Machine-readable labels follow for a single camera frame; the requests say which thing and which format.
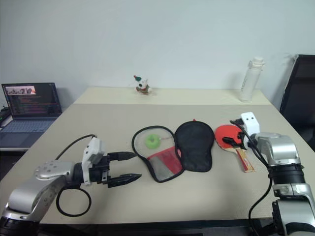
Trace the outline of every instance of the paddle handle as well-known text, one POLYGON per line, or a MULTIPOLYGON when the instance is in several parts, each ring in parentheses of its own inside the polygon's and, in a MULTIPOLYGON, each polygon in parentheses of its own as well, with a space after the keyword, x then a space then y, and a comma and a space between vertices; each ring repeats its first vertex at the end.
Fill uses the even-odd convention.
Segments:
POLYGON ((251 165, 251 163, 249 162, 243 149, 241 149, 240 147, 237 147, 236 152, 237 152, 239 158, 241 159, 242 165, 244 167, 244 172, 245 173, 254 172, 255 170, 254 170, 253 166, 251 165))

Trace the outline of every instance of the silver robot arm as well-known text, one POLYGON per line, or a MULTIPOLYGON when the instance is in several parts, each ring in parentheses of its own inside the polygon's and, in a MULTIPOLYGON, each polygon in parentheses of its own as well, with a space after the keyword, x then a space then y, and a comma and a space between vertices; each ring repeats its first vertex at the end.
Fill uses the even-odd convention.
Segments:
POLYGON ((107 184, 110 188, 137 180, 141 175, 125 174, 115 178, 109 175, 110 161, 134 156, 132 152, 106 154, 102 141, 92 138, 84 150, 82 162, 53 160, 38 166, 33 176, 11 193, 0 220, 0 235, 37 235, 39 222, 64 189, 78 189, 81 184, 92 182, 107 184))
POLYGON ((253 113, 242 114, 241 120, 258 150, 266 156, 274 195, 279 197, 272 203, 275 230, 285 236, 315 236, 315 202, 294 142, 287 135, 255 133, 260 130, 253 113))

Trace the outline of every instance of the water bottle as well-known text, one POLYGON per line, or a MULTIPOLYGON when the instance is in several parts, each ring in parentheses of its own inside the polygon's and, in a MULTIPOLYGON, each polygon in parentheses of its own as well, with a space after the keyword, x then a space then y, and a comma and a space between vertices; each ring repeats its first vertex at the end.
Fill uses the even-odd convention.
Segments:
POLYGON ((241 88, 242 102, 252 101, 252 92, 255 89, 264 64, 264 59, 261 57, 254 57, 253 60, 250 60, 248 63, 248 70, 241 88))

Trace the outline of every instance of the green toy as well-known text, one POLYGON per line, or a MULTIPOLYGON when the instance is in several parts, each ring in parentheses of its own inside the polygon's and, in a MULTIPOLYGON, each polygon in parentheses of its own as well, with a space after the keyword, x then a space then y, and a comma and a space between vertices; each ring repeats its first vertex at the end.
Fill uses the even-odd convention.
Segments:
POLYGON ((149 134, 146 137, 145 145, 148 149, 156 149, 161 145, 161 138, 157 134, 149 134))

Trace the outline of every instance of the laptop keyboard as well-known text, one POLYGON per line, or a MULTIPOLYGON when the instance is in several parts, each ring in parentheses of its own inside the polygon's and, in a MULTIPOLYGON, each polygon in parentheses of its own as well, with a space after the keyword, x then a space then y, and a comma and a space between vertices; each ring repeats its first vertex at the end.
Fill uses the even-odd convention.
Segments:
POLYGON ((55 120, 13 120, 1 132, 45 132, 55 120))

